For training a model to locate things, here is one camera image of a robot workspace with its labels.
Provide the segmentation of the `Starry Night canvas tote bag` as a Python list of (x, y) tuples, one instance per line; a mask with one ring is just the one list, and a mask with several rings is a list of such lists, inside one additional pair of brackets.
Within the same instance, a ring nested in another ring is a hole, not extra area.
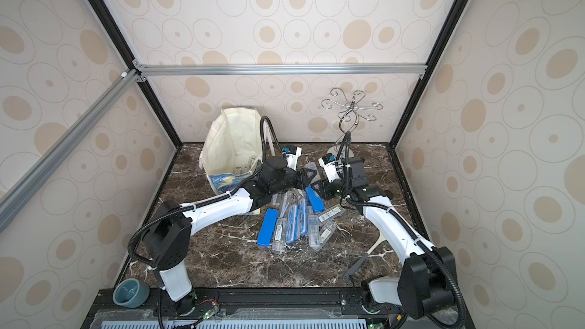
[(199, 157), (217, 195), (249, 177), (262, 157), (261, 116), (253, 108), (227, 108), (211, 123)]

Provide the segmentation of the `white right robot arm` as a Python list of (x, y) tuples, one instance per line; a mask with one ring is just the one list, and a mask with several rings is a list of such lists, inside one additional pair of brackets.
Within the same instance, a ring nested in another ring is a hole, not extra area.
[(399, 257), (399, 278), (379, 277), (367, 282), (375, 306), (397, 306), (409, 317), (429, 318), (440, 328), (462, 328), (468, 311), (459, 288), (456, 263), (449, 248), (437, 248), (417, 232), (392, 205), (389, 193), (370, 184), (359, 157), (319, 161), (325, 177), (315, 184), (318, 195), (338, 197), (378, 228)]

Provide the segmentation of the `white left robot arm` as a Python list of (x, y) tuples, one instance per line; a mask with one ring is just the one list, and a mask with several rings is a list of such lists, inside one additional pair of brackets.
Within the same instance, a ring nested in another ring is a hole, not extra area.
[(179, 302), (193, 289), (184, 263), (191, 236), (209, 225), (263, 207), (275, 194), (303, 190), (316, 175), (312, 169), (290, 168), (283, 156), (270, 157), (232, 190), (193, 203), (163, 203), (151, 221), (134, 233), (128, 253), (154, 272), (159, 288), (170, 300)]

